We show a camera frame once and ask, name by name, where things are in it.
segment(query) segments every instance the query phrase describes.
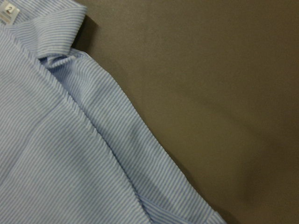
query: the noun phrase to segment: brown surface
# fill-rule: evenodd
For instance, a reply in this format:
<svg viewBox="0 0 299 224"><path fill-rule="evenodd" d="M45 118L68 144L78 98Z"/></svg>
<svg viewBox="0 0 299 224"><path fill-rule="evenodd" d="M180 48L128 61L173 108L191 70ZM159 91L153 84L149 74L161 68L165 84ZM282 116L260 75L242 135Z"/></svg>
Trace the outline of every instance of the brown surface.
<svg viewBox="0 0 299 224"><path fill-rule="evenodd" d="M231 224L299 223L299 1L78 0L74 46Z"/></svg>

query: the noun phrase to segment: clothing tag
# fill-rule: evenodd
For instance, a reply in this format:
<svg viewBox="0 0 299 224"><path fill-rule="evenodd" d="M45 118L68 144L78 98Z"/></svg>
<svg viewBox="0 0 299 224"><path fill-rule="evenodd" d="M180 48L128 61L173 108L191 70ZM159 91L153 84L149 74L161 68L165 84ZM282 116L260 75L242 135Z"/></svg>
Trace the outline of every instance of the clothing tag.
<svg viewBox="0 0 299 224"><path fill-rule="evenodd" d="M12 25L20 10L5 0L0 6L0 21L5 25Z"/></svg>

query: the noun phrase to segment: blue striped shirt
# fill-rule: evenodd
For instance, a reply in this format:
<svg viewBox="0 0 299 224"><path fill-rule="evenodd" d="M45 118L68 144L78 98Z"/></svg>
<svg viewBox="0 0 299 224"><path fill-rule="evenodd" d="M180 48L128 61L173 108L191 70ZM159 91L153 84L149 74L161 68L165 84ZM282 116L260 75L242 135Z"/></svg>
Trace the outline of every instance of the blue striped shirt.
<svg viewBox="0 0 299 224"><path fill-rule="evenodd" d="M10 2L20 13L0 24L0 223L224 224L110 74L71 48L86 8Z"/></svg>

